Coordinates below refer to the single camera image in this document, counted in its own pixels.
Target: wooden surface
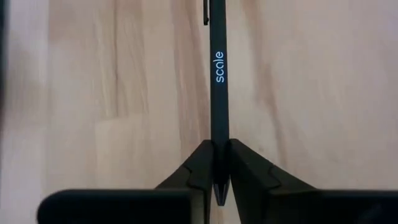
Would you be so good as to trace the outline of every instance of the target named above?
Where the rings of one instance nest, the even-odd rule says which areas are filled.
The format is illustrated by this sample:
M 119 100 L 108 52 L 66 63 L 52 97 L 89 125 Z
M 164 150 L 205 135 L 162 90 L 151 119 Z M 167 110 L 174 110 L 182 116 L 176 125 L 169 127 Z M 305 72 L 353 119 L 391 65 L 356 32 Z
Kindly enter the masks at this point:
M 398 1 L 227 2 L 231 137 L 316 187 L 398 189 Z M 154 187 L 209 138 L 201 4 L 11 1 L 0 223 Z M 212 222 L 239 223 L 232 194 Z

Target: pen tip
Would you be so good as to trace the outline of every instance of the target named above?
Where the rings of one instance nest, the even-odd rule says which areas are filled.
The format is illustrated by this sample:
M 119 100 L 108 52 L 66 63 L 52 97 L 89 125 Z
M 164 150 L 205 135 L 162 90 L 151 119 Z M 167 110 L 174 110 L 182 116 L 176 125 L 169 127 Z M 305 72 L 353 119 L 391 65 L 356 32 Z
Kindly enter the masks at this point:
M 229 181 L 226 184 L 215 184 L 214 193 L 216 195 L 216 200 L 218 206 L 224 206 L 226 196 L 228 194 Z

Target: black pen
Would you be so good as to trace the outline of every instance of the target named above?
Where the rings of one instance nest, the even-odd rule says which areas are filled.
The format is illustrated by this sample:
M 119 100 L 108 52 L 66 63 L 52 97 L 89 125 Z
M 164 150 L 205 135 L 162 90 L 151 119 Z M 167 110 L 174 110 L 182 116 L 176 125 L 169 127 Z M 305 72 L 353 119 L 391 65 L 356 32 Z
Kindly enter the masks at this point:
M 223 206 L 229 188 L 228 62 L 225 0 L 204 0 L 204 23 L 210 21 L 210 114 L 211 140 L 215 149 L 213 187 L 217 204 Z

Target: wood grain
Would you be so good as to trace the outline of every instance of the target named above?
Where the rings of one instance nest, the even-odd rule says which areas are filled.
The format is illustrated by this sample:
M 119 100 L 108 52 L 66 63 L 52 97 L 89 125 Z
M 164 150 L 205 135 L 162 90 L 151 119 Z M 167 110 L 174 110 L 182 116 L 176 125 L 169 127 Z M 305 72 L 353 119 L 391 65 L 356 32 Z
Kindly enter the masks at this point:
M 61 189 L 154 187 L 209 138 L 201 4 L 10 1 L 0 223 Z M 231 137 L 316 187 L 398 189 L 397 14 L 227 1 Z M 233 194 L 211 219 L 239 223 Z

